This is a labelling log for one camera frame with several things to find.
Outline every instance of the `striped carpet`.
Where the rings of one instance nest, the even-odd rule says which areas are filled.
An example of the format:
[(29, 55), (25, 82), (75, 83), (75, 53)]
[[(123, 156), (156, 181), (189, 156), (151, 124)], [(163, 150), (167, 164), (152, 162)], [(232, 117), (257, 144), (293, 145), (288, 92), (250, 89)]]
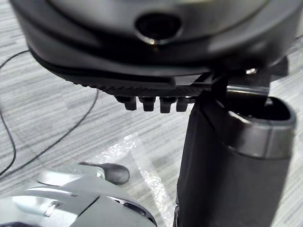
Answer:
[[(23, 33), (7, 0), (0, 0), (0, 62), (26, 50)], [(297, 112), (294, 158), (274, 227), (303, 227), (303, 42), (289, 52), (290, 76), (271, 85), (271, 94)], [(43, 69), (29, 53), (8, 63), (0, 73), (0, 108), (17, 146), (12, 169), (32, 158), (71, 128), (93, 102), (95, 90), (68, 83)], [(160, 227), (171, 226), (176, 182), (190, 110), (128, 112), (100, 92), (92, 113), (66, 139), (37, 161), (0, 183), (0, 194), (24, 187), (44, 167), (80, 161), (127, 166), (131, 180), (122, 187), (140, 201)], [(0, 167), (12, 158), (0, 126)]]

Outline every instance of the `floor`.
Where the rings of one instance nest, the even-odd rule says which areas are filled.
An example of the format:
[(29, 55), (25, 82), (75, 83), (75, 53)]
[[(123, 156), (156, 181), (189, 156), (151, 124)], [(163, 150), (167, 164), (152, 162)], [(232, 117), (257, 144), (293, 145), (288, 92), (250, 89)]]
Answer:
[[(26, 50), (22, 31), (7, 0), (0, 0), (0, 62)], [(271, 85), (271, 94), (297, 112), (298, 126), (284, 196), (274, 227), (303, 227), (303, 40), (289, 52), (290, 76)], [(68, 83), (43, 69), (29, 53), (0, 72), (0, 108), (16, 141), (12, 169), (56, 141), (87, 111), (95, 90)], [(0, 194), (22, 188), (44, 167), (80, 161), (114, 162), (131, 172), (122, 188), (157, 219), (171, 226), (176, 182), (190, 109), (185, 113), (146, 113), (140, 106), (128, 112), (112, 96), (100, 93), (83, 124), (39, 160), (0, 182)], [(12, 158), (12, 148), (0, 124), (0, 168)]]

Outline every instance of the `black cable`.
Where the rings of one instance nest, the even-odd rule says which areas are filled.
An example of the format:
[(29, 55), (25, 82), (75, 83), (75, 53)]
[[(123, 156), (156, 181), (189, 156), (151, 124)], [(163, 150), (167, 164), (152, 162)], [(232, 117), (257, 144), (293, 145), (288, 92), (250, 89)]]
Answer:
[[(28, 52), (28, 51), (23, 51), (23, 52), (20, 52), (20, 53), (17, 53), (15, 55), (13, 55), (12, 57), (10, 57), (9, 59), (7, 59), (3, 64), (1, 64), (0, 66), (0, 69), (8, 62), (10, 61), (11, 59), (13, 59), (14, 57), (22, 54), (22, 53), (25, 53), (25, 52)], [(15, 159), (16, 159), (16, 148), (15, 148), (15, 143), (14, 143), (14, 140), (9, 132), (9, 129), (8, 127), (6, 126), (6, 123), (4, 121), (4, 118), (2, 116), (2, 113), (1, 113), (1, 119), (2, 119), (2, 122), (3, 124), (6, 126), (6, 129), (7, 129), (7, 133), (9, 135), (9, 138), (11, 139), (11, 142), (12, 142), (12, 145), (13, 145), (13, 148), (14, 148), (14, 158), (11, 162), (11, 164), (5, 168), (5, 171), (2, 171), (0, 176), (0, 181), (2, 181), (4, 178), (6, 178), (7, 176), (10, 176), (12, 175), (13, 173), (19, 171), (20, 169), (26, 167), (28, 164), (32, 163), (33, 161), (35, 161), (37, 158), (39, 158), (41, 155), (43, 155), (45, 152), (47, 152), (49, 149), (51, 149), (52, 147), (54, 147), (56, 144), (58, 144), (61, 140), (63, 140), (66, 136), (68, 136), (74, 129), (76, 129), (84, 120), (85, 118), (89, 115), (89, 113), (92, 111), (92, 109), (94, 108), (96, 102), (97, 102), (97, 99), (98, 99), (98, 95), (99, 95), (99, 90), (97, 89), (97, 92), (96, 92), (96, 96), (95, 96), (95, 99), (91, 105), (91, 107), (89, 108), (89, 110), (84, 114), (84, 116), (71, 128), (69, 129), (63, 136), (61, 136), (56, 142), (54, 142), (53, 144), (51, 144), (49, 147), (47, 147), (45, 150), (43, 150), (42, 152), (40, 152), (38, 155), (36, 155), (35, 157), (33, 157), (32, 159), (30, 159), (29, 161), (27, 161), (26, 163), (22, 164), (20, 167), (8, 172), (7, 174), (4, 174), (14, 163)]]
[[(8, 63), (10, 60), (12, 60), (13, 58), (15, 58), (15, 57), (17, 57), (17, 56), (19, 56), (19, 55), (21, 55), (21, 54), (23, 54), (23, 53), (27, 53), (27, 52), (29, 52), (29, 50), (21, 51), (21, 52), (19, 52), (19, 53), (16, 53), (16, 54), (10, 56), (8, 59), (6, 59), (6, 60), (0, 65), (0, 70), (1, 70), (2, 67), (3, 67), (6, 63)], [(11, 166), (14, 164), (14, 162), (15, 162), (15, 160), (16, 160), (16, 156), (17, 156), (17, 150), (16, 150), (16, 145), (15, 145), (14, 139), (13, 139), (13, 137), (12, 137), (10, 131), (9, 131), (8, 126), (7, 126), (6, 123), (5, 123), (5, 120), (4, 120), (4, 117), (3, 117), (3, 114), (2, 114), (1, 109), (0, 109), (0, 116), (1, 116), (1, 120), (2, 120), (2, 122), (3, 122), (3, 125), (4, 125), (4, 127), (5, 127), (5, 130), (6, 130), (7, 134), (8, 134), (8, 136), (9, 136), (9, 140), (10, 140), (10, 142), (11, 142), (11, 145), (12, 145), (12, 147), (13, 147), (13, 159), (11, 160), (10, 164), (9, 164), (4, 170), (2, 170), (2, 171), (0, 172), (0, 176), (2, 176), (2, 175), (3, 175), (6, 171), (8, 171), (9, 168), (11, 168)]]

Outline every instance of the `black plastic housing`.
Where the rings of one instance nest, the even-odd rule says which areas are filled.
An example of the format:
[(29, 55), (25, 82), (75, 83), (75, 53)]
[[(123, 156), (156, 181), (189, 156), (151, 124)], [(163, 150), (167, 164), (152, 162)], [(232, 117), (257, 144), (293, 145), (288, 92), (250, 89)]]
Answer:
[(232, 113), (205, 94), (196, 102), (178, 180), (175, 226), (270, 226), (296, 122), (292, 109), (273, 100), (275, 111), (265, 118)]
[(302, 0), (269, 0), (216, 34), (148, 45), (85, 27), (47, 0), (10, 2), (39, 63), (68, 81), (115, 96), (198, 96), (203, 88), (194, 82), (206, 72), (271, 66), (292, 44), (302, 9)]

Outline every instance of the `gray carpet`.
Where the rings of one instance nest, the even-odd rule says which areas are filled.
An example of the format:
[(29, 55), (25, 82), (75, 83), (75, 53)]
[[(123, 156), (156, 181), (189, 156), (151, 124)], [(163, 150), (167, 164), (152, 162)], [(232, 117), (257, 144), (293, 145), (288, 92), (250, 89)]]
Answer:
[[(22, 31), (7, 0), (0, 0), (0, 62), (26, 50)], [(275, 227), (303, 227), (303, 42), (289, 52), (290, 76), (272, 83), (271, 94), (297, 112), (294, 158)], [(43, 69), (29, 53), (0, 72), (0, 108), (18, 150), (12, 169), (56, 141), (86, 112), (95, 90), (76, 86)], [(171, 226), (176, 182), (190, 109), (186, 113), (145, 113), (142, 106), (128, 112), (112, 96), (99, 94), (83, 124), (39, 160), (0, 182), (0, 193), (22, 188), (43, 167), (80, 161), (115, 162), (127, 166), (131, 180), (123, 185), (156, 217)], [(11, 160), (12, 148), (0, 127), (0, 166)]]

